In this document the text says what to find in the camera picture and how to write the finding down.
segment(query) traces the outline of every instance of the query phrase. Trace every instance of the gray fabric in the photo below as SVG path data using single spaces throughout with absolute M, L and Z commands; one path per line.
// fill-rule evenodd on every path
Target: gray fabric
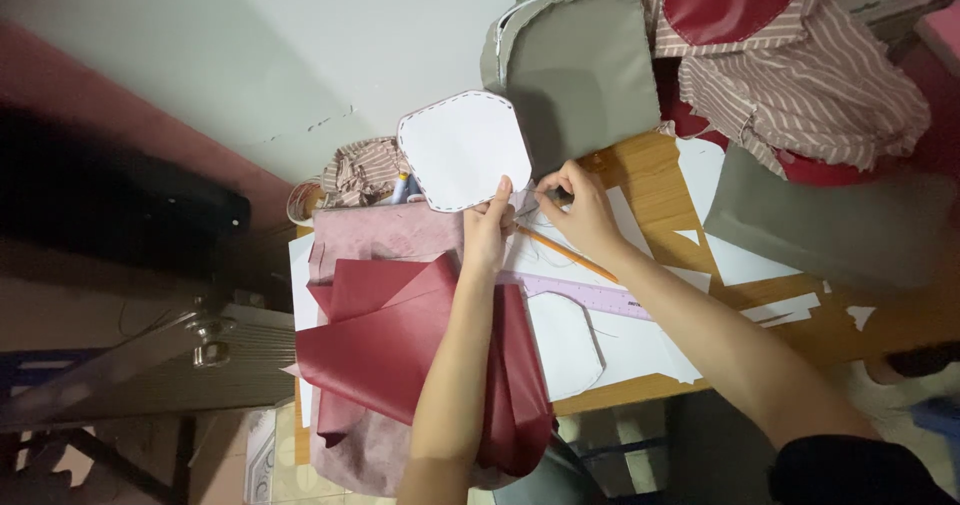
M 835 188 L 795 184 L 731 146 L 703 230 L 839 284 L 915 289 L 930 282 L 954 195 L 953 180 L 919 173 Z
M 577 454 L 554 433 L 526 477 L 493 491 L 496 505 L 590 505 L 606 496 Z
M 490 27 L 480 74 L 516 107 L 534 178 L 660 124 L 641 0 L 523 1 Z

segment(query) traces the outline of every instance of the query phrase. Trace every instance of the ruler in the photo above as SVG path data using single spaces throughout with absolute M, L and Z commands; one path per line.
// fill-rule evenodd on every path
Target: ruler
M 602 288 L 589 284 L 580 284 L 534 274 L 521 274 L 511 270 L 500 272 L 497 278 L 499 284 L 520 284 L 527 297 L 542 292 L 561 294 L 584 308 L 606 312 L 608 314 L 625 315 L 637 319 L 652 321 L 653 318 L 643 309 L 627 290 L 616 288 Z

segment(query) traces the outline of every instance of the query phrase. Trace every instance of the white wall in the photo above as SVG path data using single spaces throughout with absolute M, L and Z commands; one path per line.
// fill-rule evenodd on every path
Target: white wall
M 480 87 L 487 29 L 513 2 L 0 0 L 0 17 L 295 183 Z

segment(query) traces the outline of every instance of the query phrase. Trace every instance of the gray backpack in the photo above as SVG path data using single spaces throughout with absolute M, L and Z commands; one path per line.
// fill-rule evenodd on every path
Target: gray backpack
M 515 105 L 535 178 L 660 124 L 641 0 L 516 1 L 480 76 Z

